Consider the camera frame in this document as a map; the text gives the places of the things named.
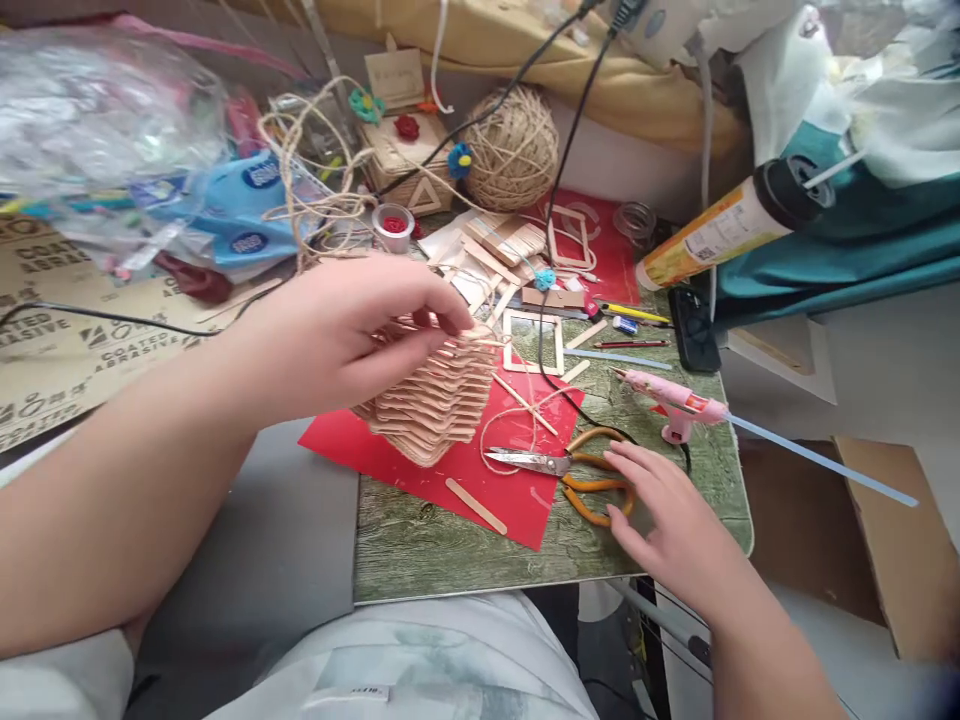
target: yellow fabric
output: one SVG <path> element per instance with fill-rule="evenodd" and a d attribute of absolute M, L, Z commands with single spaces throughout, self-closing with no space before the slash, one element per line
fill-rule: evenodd
<path fill-rule="evenodd" d="M 284 0 L 267 0 L 289 20 Z M 384 42 L 390 32 L 400 46 L 419 47 L 429 65 L 440 0 L 316 0 L 328 32 Z M 378 2 L 382 25 L 376 27 Z M 299 0 L 294 0 L 299 7 Z M 263 14 L 260 0 L 233 0 L 234 7 Z M 575 106 L 597 56 L 606 24 L 587 17 L 590 44 L 562 37 L 525 77 Z M 441 67 L 510 78 L 547 38 L 550 30 L 526 9 L 526 0 L 450 0 Z M 749 131 L 725 107 L 714 104 L 713 156 L 729 156 L 748 143 Z M 700 88 L 674 68 L 661 73 L 619 47 L 600 68 L 586 114 L 626 135 L 687 152 L 698 151 L 703 132 Z"/>

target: hot glue gun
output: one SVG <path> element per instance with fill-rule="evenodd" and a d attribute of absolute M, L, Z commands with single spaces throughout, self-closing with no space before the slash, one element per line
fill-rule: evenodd
<path fill-rule="evenodd" d="M 634 390 L 660 403 L 660 409 L 669 421 L 663 428 L 663 439 L 671 445 L 688 442 L 695 422 L 716 425 L 729 419 L 730 413 L 722 402 L 694 395 L 683 385 L 641 370 L 614 368 L 613 371 Z"/>

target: ball of twine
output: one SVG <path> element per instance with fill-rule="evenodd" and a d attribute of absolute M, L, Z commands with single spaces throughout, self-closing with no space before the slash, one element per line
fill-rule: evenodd
<path fill-rule="evenodd" d="M 501 92 L 488 95 L 470 119 L 488 110 Z M 466 184 L 481 206 L 514 212 L 533 205 L 553 184 L 559 137 L 543 96 L 519 85 L 497 112 L 466 130 L 472 164 Z"/>

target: red paper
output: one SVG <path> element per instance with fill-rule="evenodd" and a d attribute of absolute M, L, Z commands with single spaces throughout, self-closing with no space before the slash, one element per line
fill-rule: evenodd
<path fill-rule="evenodd" d="M 549 199 L 544 198 L 537 210 L 527 214 L 543 217 L 548 204 Z M 573 190 L 560 190 L 557 192 L 556 204 L 587 216 L 587 237 L 596 232 L 597 227 L 600 228 L 599 234 L 590 241 L 590 249 L 597 254 L 597 267 L 591 272 L 597 276 L 599 282 L 586 283 L 589 293 L 594 298 L 607 302 L 639 305 L 640 289 L 634 274 L 636 263 L 633 257 L 633 245 L 613 224 L 613 214 L 619 203 L 597 200 Z M 554 227 L 574 235 L 580 233 L 580 222 L 574 218 L 554 213 L 553 223 Z M 580 243 L 559 233 L 556 238 L 557 250 L 562 256 L 583 260 L 583 249 Z"/>
<path fill-rule="evenodd" d="M 527 400 L 530 398 L 528 377 L 533 384 L 535 400 L 553 392 L 539 375 L 528 376 L 525 373 L 504 372 L 502 369 L 500 372 L 501 378 Z M 566 385 L 560 380 L 555 382 L 559 387 Z M 583 393 L 579 390 L 569 395 L 578 405 L 583 401 Z M 444 484 L 448 477 L 452 477 L 507 526 L 508 538 L 539 552 L 558 478 L 530 470 L 520 470 L 513 475 L 497 475 L 490 472 L 480 459 L 480 432 L 487 420 L 515 407 L 518 407 L 516 400 L 500 385 L 493 383 L 490 402 L 487 403 L 473 441 L 468 444 L 454 443 L 432 468 L 422 468 L 407 460 L 390 443 L 371 433 L 366 424 L 349 410 L 318 417 L 300 438 L 300 445 L 489 529 L 487 522 Z M 562 455 L 573 434 L 576 411 L 557 396 L 544 403 L 539 412 L 560 435 L 553 436 L 538 423 L 536 452 Z M 484 438 L 486 447 L 528 450 L 530 422 L 530 414 L 526 412 L 511 413 L 500 418 L 487 431 Z M 493 464 L 501 469 L 509 469 L 505 465 Z"/>

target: table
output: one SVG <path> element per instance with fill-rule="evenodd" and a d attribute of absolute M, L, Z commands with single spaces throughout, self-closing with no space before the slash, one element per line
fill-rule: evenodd
<path fill-rule="evenodd" d="M 665 292 L 651 300 L 655 312 L 669 316 Z M 587 322 L 564 320 L 564 337 L 569 340 L 587 327 Z M 661 336 L 672 340 L 673 331 L 652 331 L 652 339 Z M 607 327 L 589 342 L 616 339 L 623 339 L 623 335 Z M 514 344 L 522 357 L 535 357 L 535 343 L 532 324 L 526 329 L 520 324 L 514 328 Z M 720 376 L 688 373 L 680 366 L 673 345 L 616 352 L 635 353 L 669 363 L 673 365 L 672 371 L 654 372 L 690 387 L 698 395 L 726 401 Z M 578 387 L 587 388 L 583 409 L 598 422 L 623 428 L 644 447 L 663 451 L 682 466 L 679 450 L 671 449 L 660 437 L 666 419 L 651 412 L 651 403 L 643 396 L 623 387 L 608 369 L 616 363 L 592 359 L 590 362 L 590 367 L 574 382 Z M 587 428 L 581 419 L 576 432 Z M 601 447 L 601 440 L 586 446 L 588 451 Z M 690 453 L 694 484 L 749 554 L 753 549 L 753 525 L 732 426 L 729 423 L 714 427 L 698 425 L 690 441 Z M 596 472 L 576 466 L 574 475 L 590 477 Z M 397 488 L 362 476 L 355 602 L 362 605 L 642 573 L 620 549 L 609 530 L 594 527 L 577 514 L 562 496 L 561 487 L 558 484 L 543 549 L 538 553 Z M 601 498 L 587 496 L 585 502 L 595 510 L 603 507 Z M 652 526 L 642 505 L 634 512 L 633 522 L 641 531 Z"/>

